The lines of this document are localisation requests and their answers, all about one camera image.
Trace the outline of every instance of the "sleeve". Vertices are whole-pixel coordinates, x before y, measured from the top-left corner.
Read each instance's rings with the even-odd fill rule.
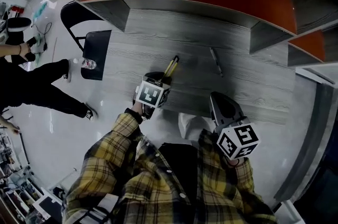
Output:
[[[260,195],[254,191],[254,180],[252,178],[252,167],[249,159],[236,166],[237,189],[241,193],[244,207],[244,217],[251,224],[275,224],[277,220]]]
[[[85,154],[81,174],[63,201],[63,223],[77,211],[96,206],[107,193],[119,196],[131,178],[136,146],[142,137],[142,118],[131,111],[120,114],[112,131]]]

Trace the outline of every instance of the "cuff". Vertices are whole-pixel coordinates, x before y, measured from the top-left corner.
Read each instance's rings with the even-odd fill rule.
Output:
[[[134,119],[137,120],[138,124],[141,124],[143,122],[142,116],[136,111],[133,111],[130,108],[127,108],[125,110],[125,113],[129,113],[130,115],[132,115]]]

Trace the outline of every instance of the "person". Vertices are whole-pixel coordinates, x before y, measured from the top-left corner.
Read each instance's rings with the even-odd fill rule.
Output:
[[[162,144],[140,131],[135,102],[85,154],[62,203],[63,223],[277,223],[254,192],[249,159],[227,161],[218,135]]]
[[[92,108],[51,85],[61,77],[70,81],[71,72],[68,60],[47,63],[33,71],[25,71],[20,66],[4,59],[8,55],[19,55],[23,60],[27,60],[26,55],[29,53],[28,43],[0,45],[0,77],[3,81],[0,87],[0,112],[8,106],[18,107],[21,104],[27,104],[48,107],[93,121],[97,114]],[[20,131],[1,115],[0,124],[16,134]]]

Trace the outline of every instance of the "bottle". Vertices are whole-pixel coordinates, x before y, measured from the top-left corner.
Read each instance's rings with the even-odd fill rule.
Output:
[[[86,69],[90,69],[93,70],[96,68],[96,62],[94,62],[93,60],[90,59],[86,59],[86,58],[80,58],[80,59],[74,59],[73,60],[74,63],[79,63],[81,64],[82,68],[86,68]]]

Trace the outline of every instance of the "black chair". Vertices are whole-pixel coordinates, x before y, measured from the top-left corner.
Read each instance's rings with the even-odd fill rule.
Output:
[[[93,70],[81,68],[81,75],[85,79],[102,80],[107,49],[111,31],[89,32],[86,36],[76,37],[70,30],[76,24],[87,20],[103,20],[77,2],[66,4],[61,10],[61,21],[78,47],[83,51],[83,57],[96,62]],[[84,40],[84,47],[79,40]]]

